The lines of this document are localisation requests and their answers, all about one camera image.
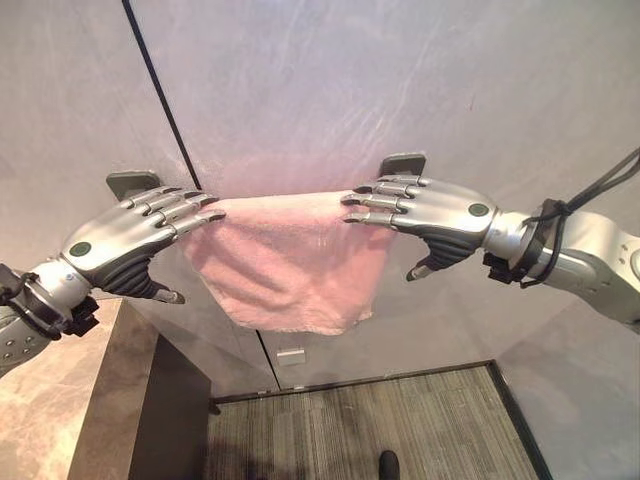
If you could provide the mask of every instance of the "green circle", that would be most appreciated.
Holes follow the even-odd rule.
[[[469,207],[469,213],[474,217],[484,217],[489,213],[489,207],[484,203],[474,203]]]
[[[71,249],[69,249],[69,253],[74,257],[81,257],[86,255],[91,251],[91,244],[89,242],[80,242],[76,243]]]

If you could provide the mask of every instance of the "robotic thumb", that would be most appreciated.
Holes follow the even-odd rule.
[[[431,275],[433,273],[433,270],[431,270],[428,266],[427,266],[427,259],[429,257],[425,257],[422,260],[420,260],[415,267],[413,267],[411,270],[409,270],[409,272],[407,273],[406,279],[407,282],[413,282],[414,280],[418,280],[420,278],[424,278],[427,275]]]
[[[184,295],[175,290],[169,290],[166,286],[158,282],[153,282],[154,287],[157,287],[156,293],[150,297],[152,300],[157,300],[163,303],[183,304],[186,302]]]

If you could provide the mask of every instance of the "black seam line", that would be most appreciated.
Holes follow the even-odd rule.
[[[258,340],[260,340],[260,345],[262,345],[262,351],[264,352],[264,356],[267,357],[267,362],[269,362],[269,368],[271,369],[271,373],[273,373],[273,378],[276,381],[276,385],[278,385],[278,390],[282,390],[282,387],[280,386],[280,382],[278,381],[278,376],[276,375],[276,371],[273,368],[273,363],[271,363],[269,352],[267,351],[267,347],[264,344],[264,340],[262,340],[262,335],[260,335],[260,332],[258,330],[256,330],[256,335],[258,335]]]
[[[513,393],[511,393],[511,390],[509,389],[509,385],[502,375],[498,362],[491,360],[487,364],[487,371],[489,372],[491,380],[493,380],[493,384],[500,395],[502,404],[507,410],[511,422],[518,433],[518,437],[520,437],[520,441],[527,452],[527,456],[529,457],[529,461],[531,462],[531,466],[535,470],[536,475],[538,475],[540,480],[553,480],[549,467],[547,466],[547,462],[545,462],[544,457],[542,456],[540,447],[529,428],[529,424],[520,409],[520,405],[518,405]]]
[[[193,184],[198,190],[202,190],[200,180],[198,180],[196,171],[193,168],[193,164],[191,163],[189,152],[187,152],[187,147],[185,147],[184,142],[182,141],[182,135],[180,135],[180,130],[178,130],[178,125],[176,125],[176,121],[173,118],[173,113],[171,113],[171,108],[169,107],[169,103],[167,102],[167,97],[165,97],[164,95],[162,85],[160,85],[160,79],[158,79],[156,69],[153,66],[153,62],[151,61],[151,56],[149,55],[147,46],[144,43],[144,39],[142,38],[142,33],[140,32],[140,27],[138,26],[138,21],[136,20],[136,17],[133,14],[133,9],[131,8],[131,2],[129,0],[122,0],[122,6],[124,7],[124,11],[127,14],[127,19],[129,20],[129,25],[131,26],[131,30],[133,31],[133,36],[136,38],[138,48],[140,49],[140,53],[142,54],[144,63],[147,66],[147,71],[149,72],[149,76],[151,77],[153,86],[156,89],[156,93],[158,94],[158,98],[160,99],[160,103],[162,104],[162,109],[164,110],[164,114],[167,117],[167,121],[169,122],[171,131],[173,132],[173,136],[176,139],[176,143],[178,144],[178,148],[180,149],[180,153],[182,154],[184,163],[187,165],[187,169],[189,170],[189,174],[191,175]]]

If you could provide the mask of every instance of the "robotic hand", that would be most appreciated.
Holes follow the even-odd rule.
[[[184,297],[149,277],[153,256],[190,230],[224,217],[201,212],[217,199],[160,187],[123,200],[73,233],[61,253],[18,275],[0,264],[0,377],[61,334],[84,335],[98,322],[93,287],[166,303]]]
[[[381,225],[422,238],[429,256],[407,274],[425,277],[485,250],[489,278],[545,283],[581,297],[595,310],[640,333],[640,237],[606,217],[576,209],[640,171],[640,149],[565,203],[546,200],[538,216],[499,209],[473,190],[422,176],[388,175],[342,199],[378,211],[345,222]],[[632,164],[625,174],[614,176]],[[534,280],[523,282],[525,277]]]

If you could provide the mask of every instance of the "black cable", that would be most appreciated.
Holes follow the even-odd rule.
[[[622,175],[615,176],[619,173],[623,168],[630,165],[629,169],[623,173]],[[554,203],[555,211],[548,215],[541,215],[539,217],[530,217],[527,218],[523,223],[525,225],[529,225],[535,222],[546,222],[549,220],[553,220],[557,218],[556,229],[555,229],[555,237],[553,240],[553,250],[551,251],[551,257],[549,258],[549,262],[545,266],[542,273],[535,280],[531,280],[528,282],[520,282],[520,288],[528,288],[534,285],[539,285],[544,283],[549,275],[553,271],[556,263],[558,261],[558,257],[560,257],[560,249],[562,247],[562,237],[564,234],[564,226],[567,222],[567,218],[573,212],[575,212],[580,207],[584,206],[598,195],[603,194],[607,190],[612,189],[613,187],[620,185],[622,182],[629,180],[636,173],[640,172],[640,147],[636,148],[633,152],[627,155],[622,161],[620,161],[615,167],[605,173],[602,177],[596,180],[594,183],[589,185],[587,188],[582,190],[576,196],[574,196],[568,202],[563,202],[562,200],[556,200]]]

